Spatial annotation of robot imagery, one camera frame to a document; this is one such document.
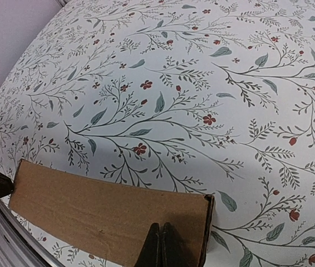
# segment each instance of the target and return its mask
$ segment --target cardboard box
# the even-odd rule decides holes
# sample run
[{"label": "cardboard box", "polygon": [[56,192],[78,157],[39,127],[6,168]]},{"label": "cardboard box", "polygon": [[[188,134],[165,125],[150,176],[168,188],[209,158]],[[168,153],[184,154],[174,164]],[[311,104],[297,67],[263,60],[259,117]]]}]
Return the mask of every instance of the cardboard box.
[{"label": "cardboard box", "polygon": [[114,184],[21,161],[9,208],[70,245],[133,267],[152,223],[171,222],[205,262],[214,198]]}]

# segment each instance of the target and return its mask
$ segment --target brown cardboard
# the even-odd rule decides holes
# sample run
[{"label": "brown cardboard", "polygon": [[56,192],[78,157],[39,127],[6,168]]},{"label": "brown cardboard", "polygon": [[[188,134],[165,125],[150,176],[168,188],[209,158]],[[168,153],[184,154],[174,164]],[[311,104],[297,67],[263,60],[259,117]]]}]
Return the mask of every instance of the brown cardboard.
[{"label": "brown cardboard", "polygon": [[214,198],[97,181],[21,161],[9,207],[53,236],[133,267],[152,223],[175,226],[191,267],[205,261]]}]

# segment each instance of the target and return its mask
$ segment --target wall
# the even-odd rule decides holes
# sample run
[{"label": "wall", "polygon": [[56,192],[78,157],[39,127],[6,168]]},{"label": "wall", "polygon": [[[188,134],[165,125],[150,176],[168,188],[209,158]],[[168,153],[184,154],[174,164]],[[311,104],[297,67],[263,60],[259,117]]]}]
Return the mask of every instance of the wall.
[{"label": "wall", "polygon": [[0,86],[20,55],[60,8],[55,0],[0,0]]}]

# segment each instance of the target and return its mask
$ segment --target floral pattern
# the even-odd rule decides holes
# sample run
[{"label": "floral pattern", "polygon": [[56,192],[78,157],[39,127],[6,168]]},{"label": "floral pattern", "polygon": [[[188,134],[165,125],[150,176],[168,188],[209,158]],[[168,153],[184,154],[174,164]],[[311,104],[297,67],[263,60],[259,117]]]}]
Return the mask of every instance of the floral pattern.
[{"label": "floral pattern", "polygon": [[214,194],[206,266],[315,266],[315,0],[70,1],[0,89],[0,171],[21,158]]}]

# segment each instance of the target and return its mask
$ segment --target cardboard flap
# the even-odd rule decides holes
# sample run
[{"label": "cardboard flap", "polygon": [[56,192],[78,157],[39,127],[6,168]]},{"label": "cardboard flap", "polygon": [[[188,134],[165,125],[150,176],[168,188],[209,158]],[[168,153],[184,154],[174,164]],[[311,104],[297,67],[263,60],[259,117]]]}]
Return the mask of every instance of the cardboard flap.
[{"label": "cardboard flap", "polygon": [[214,198],[97,181],[22,161],[9,207],[49,234],[133,267],[152,223],[170,222],[203,266]]}]

